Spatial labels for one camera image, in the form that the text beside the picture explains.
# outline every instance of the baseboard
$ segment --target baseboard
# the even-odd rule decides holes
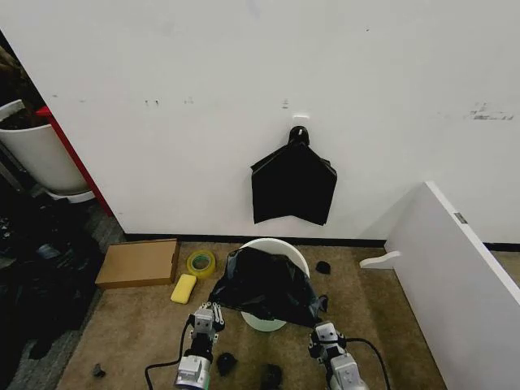
[[[181,242],[248,242],[261,238],[258,236],[212,236],[198,234],[125,234],[127,241],[160,240],[178,238]],[[302,237],[273,237],[287,241],[293,245],[322,245],[322,246],[353,246],[362,248],[383,248],[385,240],[359,240],[344,238],[302,238]]]
[[[520,252],[520,244],[509,242],[484,242],[489,250],[497,250],[501,252]]]

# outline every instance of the beige carpet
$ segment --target beige carpet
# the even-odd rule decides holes
[[[218,258],[211,279],[199,282],[187,305],[170,301],[173,286],[125,288],[103,293],[80,343],[65,370],[58,389],[146,389],[147,365],[177,358],[179,338],[188,315],[208,297],[222,275],[227,254],[234,244],[183,243],[177,276],[185,272],[185,259],[195,249],[210,249]],[[329,296],[330,319],[347,336],[365,337],[383,353],[395,389],[445,388],[414,315],[393,271],[362,271],[363,258],[379,256],[382,249],[299,246],[311,269],[318,295]],[[319,260],[331,263],[331,275],[314,270]],[[518,271],[518,256],[506,258]],[[226,329],[214,347],[215,358],[230,352],[238,359],[225,378],[211,368],[211,390],[258,389],[262,366],[282,367],[282,388],[324,389],[323,367],[308,356],[309,330],[287,324],[272,333],[250,328],[240,313],[223,309]],[[184,345],[189,345],[186,337]],[[384,389],[376,356],[363,344],[349,347],[362,378],[370,389]],[[101,363],[106,377],[94,378],[91,371]],[[156,390],[171,389],[175,368],[152,370]]]

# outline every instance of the tape roll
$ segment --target tape roll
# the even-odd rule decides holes
[[[188,256],[188,272],[198,279],[205,279],[215,272],[215,256],[209,250],[196,250]]]

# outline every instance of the cardboard box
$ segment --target cardboard box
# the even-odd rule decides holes
[[[179,246],[177,240],[111,245],[96,285],[104,289],[170,284],[176,277]]]

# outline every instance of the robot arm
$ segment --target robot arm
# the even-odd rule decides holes
[[[358,364],[345,351],[347,340],[330,321],[319,323],[310,334],[309,354],[326,370],[330,390],[368,390],[359,375]]]
[[[193,326],[190,332],[192,345],[180,359],[176,388],[207,389],[210,384],[210,367],[213,362],[213,344],[218,332],[225,327],[220,305],[206,302],[189,316]]]
[[[213,344],[219,338],[217,333],[225,327],[220,305],[204,303],[189,316],[189,323],[193,326],[192,345],[180,360],[175,387],[207,389]],[[309,354],[325,366],[329,390],[368,390],[359,376],[358,364],[345,351],[346,344],[345,337],[331,322],[319,323],[310,334]]]

